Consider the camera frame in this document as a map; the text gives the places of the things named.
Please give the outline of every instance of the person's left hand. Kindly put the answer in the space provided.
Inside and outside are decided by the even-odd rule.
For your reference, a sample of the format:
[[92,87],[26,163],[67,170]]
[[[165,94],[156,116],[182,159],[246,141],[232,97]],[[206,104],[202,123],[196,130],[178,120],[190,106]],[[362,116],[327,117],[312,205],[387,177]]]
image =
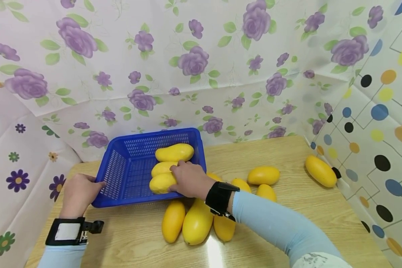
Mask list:
[[106,182],[94,183],[95,177],[76,174],[71,180],[65,183],[63,208],[61,209],[61,219],[77,219],[83,217],[88,208]]

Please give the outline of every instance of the wooden table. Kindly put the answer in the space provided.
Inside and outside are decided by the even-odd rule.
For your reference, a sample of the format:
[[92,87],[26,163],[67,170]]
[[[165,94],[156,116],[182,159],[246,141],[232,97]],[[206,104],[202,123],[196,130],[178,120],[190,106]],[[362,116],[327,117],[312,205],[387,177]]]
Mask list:
[[[316,223],[353,268],[390,268],[339,190],[325,189],[306,174],[304,161],[311,150],[301,136],[209,146],[204,150],[207,169],[226,181],[236,177],[245,179],[256,166],[277,167],[281,171],[280,180],[274,185],[278,203]],[[96,176],[99,165],[100,161],[77,164],[68,178],[76,173]],[[252,186],[252,192],[255,191],[256,187]],[[62,201],[61,194],[26,263],[27,268],[37,267]],[[103,220],[105,226],[102,234],[89,236],[82,267],[289,268],[288,257],[283,252],[241,224],[237,225],[234,238],[225,244],[216,238],[213,228],[202,245],[188,246],[182,235],[176,243],[167,244],[162,238],[161,222],[168,203],[88,208],[86,218]]]

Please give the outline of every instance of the blue plastic basket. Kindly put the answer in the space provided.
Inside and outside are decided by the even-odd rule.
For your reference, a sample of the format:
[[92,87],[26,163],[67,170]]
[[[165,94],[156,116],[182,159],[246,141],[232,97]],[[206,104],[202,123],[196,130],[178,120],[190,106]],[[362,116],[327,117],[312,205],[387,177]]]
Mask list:
[[92,205],[105,208],[181,197],[176,192],[157,195],[149,189],[152,179],[150,172],[158,163],[155,151],[177,143],[190,144],[194,148],[190,161],[207,171],[198,129],[185,128],[114,138],[107,147],[96,178],[96,182],[106,181],[107,186],[100,191]]

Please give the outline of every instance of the light blue sleeve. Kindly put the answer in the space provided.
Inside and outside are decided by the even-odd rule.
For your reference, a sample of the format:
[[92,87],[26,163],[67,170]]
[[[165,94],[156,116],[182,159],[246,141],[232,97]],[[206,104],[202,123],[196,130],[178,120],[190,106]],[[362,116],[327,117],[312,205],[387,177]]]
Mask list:
[[303,255],[324,252],[342,259],[325,233],[292,209],[248,192],[235,192],[232,215],[267,242],[281,249],[290,267]]
[[86,244],[78,246],[46,246],[37,268],[79,268]]

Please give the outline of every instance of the hand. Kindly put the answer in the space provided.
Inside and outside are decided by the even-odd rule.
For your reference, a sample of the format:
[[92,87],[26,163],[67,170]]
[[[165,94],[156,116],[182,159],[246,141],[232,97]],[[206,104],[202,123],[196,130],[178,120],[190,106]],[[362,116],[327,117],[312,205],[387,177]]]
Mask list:
[[216,182],[206,175],[200,165],[180,160],[178,166],[171,166],[170,171],[176,178],[177,184],[170,186],[169,190],[178,192],[185,197],[196,197],[205,201],[208,192]]
[[60,218],[77,219],[82,217],[85,210],[91,204],[106,182],[94,183],[95,177],[76,174],[66,183],[64,191],[63,208]]

